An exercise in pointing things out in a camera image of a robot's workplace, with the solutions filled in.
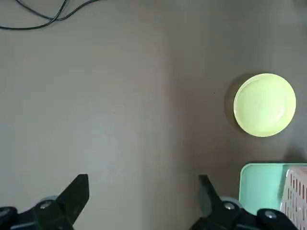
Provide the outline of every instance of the black cable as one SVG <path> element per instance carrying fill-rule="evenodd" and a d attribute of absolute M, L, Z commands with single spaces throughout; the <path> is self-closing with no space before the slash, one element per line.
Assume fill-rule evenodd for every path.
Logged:
<path fill-rule="evenodd" d="M 26 8 L 28 11 L 30 11 L 31 13 L 39 16 L 39 17 L 42 17 L 42 18 L 45 18 L 45 19 L 48 19 L 48 20 L 52 20 L 53 18 L 52 17 L 48 17 L 46 15 L 43 15 L 41 14 L 40 12 L 37 12 L 33 9 L 31 9 L 29 6 L 27 6 L 25 3 L 23 3 L 22 1 L 20 0 L 15 0 L 19 5 L 21 5 L 22 7 Z M 90 4 L 90 3 L 93 3 L 93 2 L 96 2 L 96 1 L 100 1 L 100 0 L 90 0 L 90 1 L 87 1 L 85 3 L 83 3 L 82 5 L 78 6 L 75 10 L 73 10 L 71 13 L 67 14 L 65 17 L 62 17 L 62 18 L 57 18 L 56 21 L 63 21 L 63 20 L 66 20 L 68 19 L 70 16 L 72 16 L 74 13 L 76 13 L 77 11 L 79 11 L 81 8 L 83 8 L 84 6 Z"/>
<path fill-rule="evenodd" d="M 59 18 L 59 16 L 61 15 L 61 13 L 63 12 L 68 0 L 64 0 L 60 10 L 58 11 L 58 13 L 56 14 L 56 16 L 54 16 L 53 18 L 52 17 L 48 17 L 48 16 L 45 16 L 33 9 L 31 9 L 29 6 L 27 6 L 26 4 L 22 3 L 21 1 L 19 0 L 16 0 L 16 2 L 18 2 L 22 7 L 26 8 L 28 11 L 30 11 L 31 13 L 37 15 L 37 16 L 40 16 L 42 18 L 45 18 L 45 19 L 48 19 L 49 22 L 45 23 L 45 24 L 42 24 L 42 25 L 38 25 L 38 26 L 32 26 L 32 27 L 20 27 L 20 28 L 15 28 L 15 27 L 6 27 L 6 26 L 0 26 L 0 29 L 2 30 L 18 30 L 18 31 L 22 31 L 22 30 L 36 30 L 36 29 L 41 29 L 41 28 L 44 28 L 44 27 L 47 27 L 49 26 L 50 24 L 54 23 L 55 21 L 63 21 L 63 20 L 66 20 L 68 19 L 70 16 L 72 16 L 73 14 L 75 14 L 77 11 L 79 11 L 81 8 L 83 8 L 84 6 L 90 4 L 90 3 L 93 3 L 93 2 L 96 2 L 96 1 L 99 1 L 99 0 L 89 0 L 85 3 L 83 3 L 82 5 L 78 6 L 75 10 L 73 10 L 71 13 L 69 13 L 68 15 L 66 15 L 65 17 L 62 17 L 62 18 Z"/>

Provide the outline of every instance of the metal bolt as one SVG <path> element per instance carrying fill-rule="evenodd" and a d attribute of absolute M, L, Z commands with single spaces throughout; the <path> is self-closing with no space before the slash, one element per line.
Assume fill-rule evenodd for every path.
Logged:
<path fill-rule="evenodd" d="M 10 209 L 9 208 L 5 208 L 4 210 L 0 211 L 0 217 L 4 217 L 9 212 L 10 212 Z"/>
<path fill-rule="evenodd" d="M 44 209 L 47 208 L 49 205 L 51 205 L 51 201 L 45 201 L 44 203 L 41 204 L 40 208 Z"/>
<path fill-rule="evenodd" d="M 264 214 L 268 217 L 268 218 L 270 218 L 270 219 L 275 219 L 276 218 L 276 214 L 275 213 L 273 213 L 272 211 L 265 211 L 264 212 Z"/>
<path fill-rule="evenodd" d="M 228 210 L 232 210 L 235 209 L 235 206 L 231 203 L 225 203 L 224 204 L 225 208 L 227 208 Z"/>

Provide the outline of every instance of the basket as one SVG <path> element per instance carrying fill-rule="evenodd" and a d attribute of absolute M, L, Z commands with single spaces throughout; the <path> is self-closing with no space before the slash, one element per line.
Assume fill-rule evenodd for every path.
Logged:
<path fill-rule="evenodd" d="M 280 210 L 299 230 L 307 230 L 307 167 L 288 169 Z"/>

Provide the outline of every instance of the table surface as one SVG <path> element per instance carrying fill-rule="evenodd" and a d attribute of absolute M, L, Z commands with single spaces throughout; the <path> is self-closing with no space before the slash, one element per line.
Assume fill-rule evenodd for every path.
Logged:
<path fill-rule="evenodd" d="M 61 5 L 26 2 L 48 15 Z M 45 22 L 0 4 L 0 24 Z M 199 173 L 236 197 L 247 162 L 306 156 L 304 0 L 100 1 L 0 40 L 1 205 L 26 210 L 88 173 L 77 229 L 185 230 L 200 216 Z M 229 107 L 260 72 L 297 97 L 291 124 L 269 138 L 241 132 Z"/>

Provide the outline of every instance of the cable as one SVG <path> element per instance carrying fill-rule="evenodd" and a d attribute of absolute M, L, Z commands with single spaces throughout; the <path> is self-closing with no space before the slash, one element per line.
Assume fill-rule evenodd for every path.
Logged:
<path fill-rule="evenodd" d="M 56 14 L 56 16 L 54 16 L 53 18 L 52 17 L 48 17 L 46 15 L 43 15 L 33 9 L 31 9 L 29 6 L 27 6 L 26 4 L 24 4 L 23 2 L 21 2 L 20 0 L 16 0 L 16 2 L 21 5 L 22 7 L 24 7 L 25 9 L 27 9 L 28 11 L 30 11 L 31 13 L 37 15 L 37 16 L 40 16 L 42 18 L 45 18 L 45 19 L 48 19 L 49 22 L 45 23 L 45 24 L 42 24 L 42 25 L 38 25 L 38 26 L 32 26 L 32 27 L 20 27 L 20 28 L 15 28 L 15 27 L 6 27 L 6 26 L 0 26 L 0 29 L 2 30 L 17 30 L 17 31 L 25 31 L 25 30 L 36 30 L 36 29 L 41 29 L 41 28 L 44 28 L 44 27 L 47 27 L 49 26 L 50 24 L 54 23 L 55 21 L 63 21 L 63 20 L 66 20 L 68 19 L 70 16 L 72 16 L 73 14 L 75 14 L 77 11 L 79 11 L 81 8 L 83 8 L 84 6 L 90 4 L 90 3 L 93 3 L 93 2 L 96 2 L 96 1 L 99 1 L 99 0 L 89 0 L 85 3 L 83 3 L 82 5 L 78 6 L 75 10 L 73 10 L 71 13 L 67 14 L 66 16 L 62 17 L 62 18 L 59 18 L 59 16 L 61 15 L 61 13 L 63 12 L 65 6 L 67 5 L 67 2 L 68 0 L 64 0 L 60 10 L 58 11 L 58 13 Z"/>
<path fill-rule="evenodd" d="M 22 1 L 20 0 L 15 0 L 19 5 L 21 5 L 22 7 L 26 8 L 28 11 L 30 11 L 31 13 L 39 16 L 39 17 L 42 17 L 42 18 L 45 18 L 45 19 L 48 19 L 48 20 L 52 20 L 53 18 L 52 17 L 48 17 L 46 15 L 43 15 L 33 9 L 31 9 L 29 6 L 27 6 L 25 3 L 23 3 Z M 68 19 L 70 16 L 72 16 L 74 13 L 76 13 L 77 11 L 79 11 L 81 8 L 83 8 L 84 6 L 90 4 L 90 3 L 93 3 L 93 2 L 96 2 L 96 1 L 100 1 L 100 0 L 90 0 L 90 1 L 87 1 L 85 3 L 83 3 L 82 5 L 78 6 L 75 10 L 73 10 L 71 13 L 67 14 L 65 17 L 62 17 L 62 18 L 57 18 L 56 21 L 64 21 L 66 19 Z"/>

